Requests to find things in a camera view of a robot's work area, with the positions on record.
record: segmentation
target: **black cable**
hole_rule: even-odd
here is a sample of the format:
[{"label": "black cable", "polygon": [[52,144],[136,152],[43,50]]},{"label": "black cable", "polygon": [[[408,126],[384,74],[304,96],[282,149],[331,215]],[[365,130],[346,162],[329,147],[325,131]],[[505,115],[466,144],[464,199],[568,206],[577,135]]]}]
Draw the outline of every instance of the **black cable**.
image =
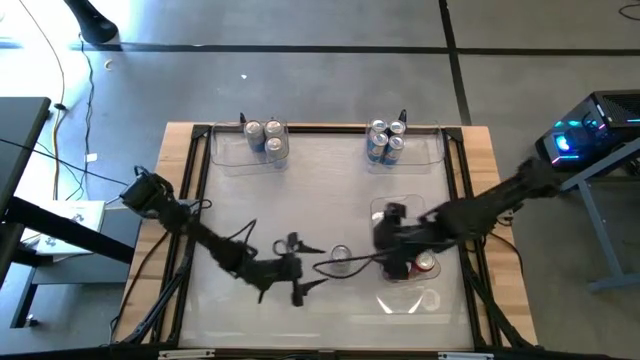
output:
[{"label": "black cable", "polygon": [[[44,38],[44,40],[47,42],[47,44],[49,45],[49,49],[51,49],[51,52],[53,53],[53,56],[56,59],[56,63],[58,64],[58,69],[60,70],[60,78],[62,80],[62,91],[60,93],[60,102],[59,104],[62,105],[62,103],[64,102],[64,92],[65,92],[65,81],[64,81],[64,69],[62,68],[62,62],[60,61],[60,57],[58,56],[58,53],[56,52],[56,49],[53,47],[53,45],[51,44],[51,41],[49,40],[49,38],[47,37],[47,35],[44,33],[44,31],[42,30],[42,28],[40,27],[40,24],[38,24],[38,22],[36,21],[36,18],[31,14],[31,11],[29,11],[29,9],[27,8],[27,6],[22,2],[22,0],[18,0],[20,2],[20,5],[22,5],[22,8],[24,8],[24,11],[27,13],[27,15],[29,15],[29,17],[31,18],[31,20],[33,21],[33,23],[35,24],[35,26],[38,28],[38,31],[40,31],[40,34],[42,35],[42,37]],[[62,121],[60,119],[60,113],[62,112],[61,109],[57,108],[58,113],[56,115],[56,121],[54,124],[54,129],[53,129],[53,147],[54,147],[54,151],[53,151],[53,156],[54,159],[57,159],[57,153],[58,153],[58,145],[56,144],[56,135],[57,135],[57,129],[60,126],[60,122]],[[54,200],[58,200],[58,177],[59,177],[59,161],[56,160],[56,170],[55,170],[55,174],[54,174],[54,188],[53,188],[53,197]]]},{"label": "black cable", "polygon": [[[44,151],[46,151],[49,155],[53,156],[53,153],[51,152],[51,150],[49,150],[46,146],[42,145],[40,142],[36,141],[36,145],[40,145],[44,149]],[[80,180],[78,180],[78,177],[73,172],[73,170],[71,170],[71,168],[67,164],[62,164],[62,165],[67,169],[67,171],[69,171],[69,173],[73,177],[73,180],[76,182],[76,184],[80,184]]]},{"label": "black cable", "polygon": [[[375,258],[391,254],[394,251],[398,251],[398,248],[393,248],[393,249],[380,251],[380,252],[377,252],[375,254],[350,257],[350,258],[346,258],[346,259],[325,260],[325,261],[321,261],[321,262],[313,264],[313,266],[311,268],[315,272],[317,272],[318,274],[324,275],[324,276],[326,276],[328,278],[337,279],[337,280],[344,280],[344,279],[348,279],[348,278],[354,277],[354,276],[358,275],[359,273],[361,273],[362,270],[364,270],[367,266],[369,266],[369,264],[371,264],[374,261]],[[347,275],[329,274],[329,273],[327,273],[325,271],[322,271],[322,270],[318,269],[318,266],[322,266],[322,265],[336,264],[336,263],[343,263],[343,262],[352,262],[352,261],[358,261],[358,260],[368,260],[368,261],[365,262],[364,264],[362,264],[362,266],[360,266],[358,269],[354,270],[353,272],[351,272],[351,273],[349,273]]]},{"label": "black cable", "polygon": [[634,8],[634,7],[640,6],[640,0],[636,0],[636,1],[638,1],[636,4],[625,5],[625,6],[621,7],[620,9],[618,9],[618,14],[626,17],[629,20],[640,21],[640,18],[637,18],[635,16],[631,16],[631,15],[629,15],[629,14],[624,12],[626,9],[630,9],[630,8]]},{"label": "black cable", "polygon": [[[487,245],[487,237],[483,236],[482,238],[480,238],[480,248],[484,249],[485,245]],[[470,252],[470,253],[475,253],[476,249],[467,248],[467,251]]]},{"label": "black cable", "polygon": [[524,275],[524,266],[522,265],[522,256],[520,256],[520,251],[518,251],[518,249],[516,249],[516,247],[512,243],[510,243],[507,239],[503,238],[502,236],[496,235],[493,232],[490,232],[489,235],[507,244],[507,246],[509,246],[516,253],[516,255],[518,256],[518,262],[520,263],[520,274]]},{"label": "black cable", "polygon": [[123,182],[123,181],[115,180],[115,179],[111,179],[111,178],[108,178],[108,177],[106,177],[106,176],[102,176],[102,175],[96,174],[96,173],[91,172],[91,171],[84,171],[84,170],[82,170],[81,168],[79,168],[79,167],[77,167],[77,166],[74,166],[74,165],[71,165],[71,164],[69,164],[68,162],[63,161],[63,160],[61,160],[61,159],[59,159],[59,158],[57,158],[57,157],[55,157],[55,156],[52,156],[52,155],[49,155],[49,154],[45,154],[45,153],[43,153],[42,151],[38,151],[38,150],[36,150],[36,149],[32,149],[32,148],[30,148],[30,147],[26,147],[26,146],[24,146],[24,145],[20,145],[20,144],[18,144],[18,143],[13,142],[13,141],[9,141],[9,140],[5,140],[5,139],[0,138],[0,142],[3,142],[3,143],[5,143],[5,144],[9,144],[9,145],[13,145],[13,146],[17,146],[17,147],[19,147],[19,148],[23,148],[23,149],[25,149],[25,150],[29,150],[29,151],[34,152],[34,153],[36,153],[36,154],[40,154],[40,155],[46,156],[46,157],[48,157],[48,158],[51,158],[51,159],[53,159],[53,160],[56,160],[56,161],[60,162],[61,164],[67,165],[67,166],[69,166],[69,167],[71,167],[71,168],[73,168],[73,169],[76,169],[76,170],[78,170],[78,171],[86,172],[87,174],[92,175],[92,176],[95,176],[95,177],[100,178],[100,179],[102,179],[102,180],[111,181],[111,182],[114,182],[114,183],[116,183],[116,184],[120,184],[120,185],[124,185],[124,186],[129,186],[129,184],[127,184],[127,183],[125,183],[125,182]]},{"label": "black cable", "polygon": [[84,58],[87,60],[87,65],[89,66],[89,84],[90,89],[89,89],[89,98],[87,99],[87,113],[85,115],[84,118],[84,122],[86,124],[87,130],[85,132],[84,135],[84,173],[82,174],[82,176],[80,177],[80,184],[78,185],[78,188],[67,197],[67,200],[69,200],[71,197],[73,197],[78,191],[80,191],[80,195],[78,196],[78,200],[82,199],[82,196],[84,195],[85,191],[84,188],[82,187],[82,183],[84,182],[86,175],[87,175],[87,170],[89,168],[89,163],[87,162],[87,156],[89,155],[89,134],[91,133],[91,116],[93,115],[93,95],[95,93],[95,89],[96,89],[96,85],[93,82],[93,66],[91,65],[91,59],[89,59],[89,56],[87,55],[87,53],[84,51],[84,40],[82,39],[82,33],[78,34],[78,39],[80,40],[80,52],[82,53],[82,55],[84,55]]},{"label": "black cable", "polygon": [[160,240],[158,240],[158,242],[155,245],[153,245],[151,250],[149,250],[149,253],[145,255],[144,259],[142,259],[142,262],[138,267],[138,271],[136,271],[136,274],[133,276],[133,280],[131,280],[131,285],[129,286],[127,293],[124,295],[124,298],[122,299],[122,304],[120,304],[120,310],[118,310],[118,315],[116,315],[109,322],[109,330],[111,331],[111,334],[109,337],[109,343],[113,343],[113,335],[114,335],[116,326],[118,326],[118,322],[120,322],[120,318],[122,317],[122,313],[124,312],[124,307],[127,305],[127,301],[129,301],[129,297],[131,296],[133,287],[136,285],[136,283],[138,282],[138,279],[140,278],[140,275],[142,274],[142,269],[144,269],[144,266],[147,264],[147,261],[149,261],[149,259],[151,258],[151,255],[153,255],[153,253],[156,252],[158,247],[160,247],[160,245],[162,245],[162,243],[168,238],[169,238],[169,232],[166,231],[164,235],[162,235]]}]

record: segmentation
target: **soda can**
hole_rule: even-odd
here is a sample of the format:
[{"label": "soda can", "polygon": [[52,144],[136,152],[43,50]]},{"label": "soda can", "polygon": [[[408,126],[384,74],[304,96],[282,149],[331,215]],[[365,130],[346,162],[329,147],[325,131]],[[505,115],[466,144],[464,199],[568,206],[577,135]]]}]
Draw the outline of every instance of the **soda can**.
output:
[{"label": "soda can", "polygon": [[416,257],[412,265],[419,272],[427,272],[436,266],[436,257],[430,251],[424,251]]},{"label": "soda can", "polygon": [[276,169],[282,169],[287,164],[286,144],[280,138],[271,138],[265,145],[267,161],[272,163]]},{"label": "soda can", "polygon": [[244,125],[244,136],[247,138],[249,147],[254,152],[264,151],[264,128],[259,121],[249,121]]},{"label": "soda can", "polygon": [[405,130],[407,130],[407,125],[400,120],[396,120],[389,124],[391,136],[402,136],[404,135]]},{"label": "soda can", "polygon": [[402,149],[404,149],[404,139],[397,135],[390,137],[382,163],[395,165],[400,158],[400,154],[402,154]]},{"label": "soda can", "polygon": [[264,126],[264,133],[267,136],[267,139],[279,137],[284,141],[284,125],[282,125],[278,120],[268,121]]},{"label": "soda can", "polygon": [[384,120],[372,120],[369,124],[369,137],[383,133],[387,130],[387,122]]},{"label": "soda can", "polygon": [[389,142],[389,137],[385,133],[379,133],[370,138],[367,146],[367,156],[373,162],[379,162],[383,155],[384,149]]}]

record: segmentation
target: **blue led light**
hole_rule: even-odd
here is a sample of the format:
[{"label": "blue led light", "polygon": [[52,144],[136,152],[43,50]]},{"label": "blue led light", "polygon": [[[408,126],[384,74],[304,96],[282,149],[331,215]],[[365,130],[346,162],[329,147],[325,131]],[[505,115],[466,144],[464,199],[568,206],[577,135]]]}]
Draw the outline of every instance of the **blue led light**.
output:
[{"label": "blue led light", "polygon": [[567,144],[567,139],[564,137],[564,135],[556,137],[556,145],[558,145],[558,149],[562,151],[569,151],[569,149],[571,149],[571,147],[569,147],[569,144]]}]

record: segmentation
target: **desk leg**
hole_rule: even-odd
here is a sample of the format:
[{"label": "desk leg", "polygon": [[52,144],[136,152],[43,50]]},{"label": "desk leg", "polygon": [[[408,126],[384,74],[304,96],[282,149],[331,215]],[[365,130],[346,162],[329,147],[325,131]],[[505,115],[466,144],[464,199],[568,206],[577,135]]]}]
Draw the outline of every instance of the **desk leg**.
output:
[{"label": "desk leg", "polygon": [[18,308],[11,320],[12,329],[24,327],[27,322],[27,316],[29,316],[29,310],[31,309],[31,304],[33,304],[33,298],[36,296],[36,291],[38,290],[38,285],[33,284],[35,274],[36,268],[31,268],[27,282],[22,290],[20,301],[18,302]]}]

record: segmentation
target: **white paper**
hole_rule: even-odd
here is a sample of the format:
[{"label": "white paper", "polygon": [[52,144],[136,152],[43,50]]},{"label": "white paper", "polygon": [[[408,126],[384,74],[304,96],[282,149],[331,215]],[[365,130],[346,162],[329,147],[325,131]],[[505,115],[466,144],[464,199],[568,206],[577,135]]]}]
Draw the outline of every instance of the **white paper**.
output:
[{"label": "white paper", "polygon": [[[56,215],[71,219],[91,230],[99,231],[104,215],[104,201],[52,201],[40,207]],[[91,252],[48,235],[40,235],[36,248],[42,255],[77,255]]]}]

